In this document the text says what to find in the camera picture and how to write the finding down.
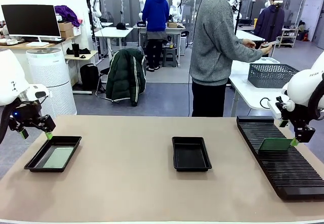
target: green puffer jacket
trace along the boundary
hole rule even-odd
[[[143,63],[145,56],[138,49],[119,50],[110,62],[106,96],[111,101],[131,99],[137,106],[138,96],[145,90]]]

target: black cup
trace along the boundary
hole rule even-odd
[[[79,44],[78,43],[73,43],[72,44],[72,49],[73,49],[73,53],[74,53],[74,57],[79,57],[80,56],[80,52],[79,52]]]

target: green plate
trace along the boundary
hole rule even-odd
[[[286,151],[293,139],[266,138],[263,140],[259,151]]]

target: gray sweater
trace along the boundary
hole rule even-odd
[[[201,85],[227,82],[233,60],[254,62],[261,50],[249,49],[234,34],[233,13],[227,0],[202,0],[196,20],[190,62],[192,80]]]

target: man in gray sweater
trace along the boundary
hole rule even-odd
[[[202,0],[198,11],[190,62],[193,117],[223,117],[225,89],[233,60],[254,62],[272,46],[256,50],[249,39],[234,34],[227,0]]]

